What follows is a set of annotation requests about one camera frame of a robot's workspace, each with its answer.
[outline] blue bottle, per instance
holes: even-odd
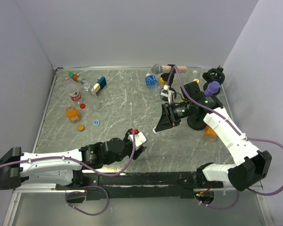
[[[157,86],[157,80],[154,75],[151,75],[149,73],[146,75],[146,85],[150,89]]]
[[[161,101],[161,98],[160,98],[161,89],[158,86],[157,80],[154,75],[151,75],[151,74],[146,75],[146,85],[150,89],[150,91],[153,93],[153,95],[155,96],[153,100]]]

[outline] orange bottle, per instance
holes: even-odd
[[[80,116],[78,110],[71,105],[68,105],[66,107],[66,115],[71,122],[77,122],[77,121],[80,121],[80,119],[81,119],[81,116]]]
[[[210,126],[206,126],[204,137],[208,141],[216,141],[218,139],[217,133],[215,133],[215,131]]]

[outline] red object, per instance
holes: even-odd
[[[133,134],[133,132],[134,132],[134,134],[138,134],[139,133],[137,129],[132,129],[131,133]]]

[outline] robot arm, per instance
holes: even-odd
[[[60,153],[23,153],[20,147],[14,147],[0,159],[0,165],[18,160],[27,160],[27,162],[0,169],[0,190],[14,189],[22,184],[29,183],[55,183],[62,186],[80,185],[84,183],[81,175],[85,167],[75,161],[63,160],[63,156],[81,161],[94,169],[100,169],[103,165],[110,165],[130,156],[133,145],[135,145],[136,151],[133,159],[136,160],[145,150],[143,144],[147,142],[147,139],[137,129],[134,133],[135,144],[133,144],[133,133],[130,129],[123,140],[113,138],[110,141],[98,142],[80,149]],[[61,158],[31,161],[35,158],[52,156],[61,156]]]
[[[229,120],[238,131],[225,108],[216,108],[216,112]],[[255,145],[247,140],[241,131],[239,136],[233,128],[215,113],[207,113],[204,122],[219,136],[233,157],[235,164],[209,164],[198,170],[207,181],[230,182],[238,191],[243,191],[266,177],[271,155],[268,151],[261,152]]]
[[[272,159],[269,152],[261,152],[247,140],[245,134],[241,132],[242,135],[239,136],[234,131],[226,121],[230,121],[238,131],[240,130],[216,96],[205,97],[196,82],[186,84],[185,88],[194,100],[214,109],[226,120],[188,101],[178,105],[164,103],[161,118],[153,131],[159,132],[178,126],[181,119],[186,117],[188,125],[193,129],[202,130],[209,125],[229,150],[235,163],[220,165],[210,162],[202,165],[197,169],[197,182],[200,184],[206,181],[230,182],[237,190],[243,191],[265,178]]]

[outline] gray wall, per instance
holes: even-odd
[[[16,2],[0,0],[0,158],[13,146],[32,150],[52,76]],[[11,195],[0,191],[0,225]]]
[[[283,0],[260,0],[224,65],[225,89],[237,124],[249,137],[283,144]],[[283,150],[257,143],[273,156],[265,192],[283,184]],[[283,225],[283,192],[268,197]]]
[[[54,67],[223,64],[258,0],[16,0]]]

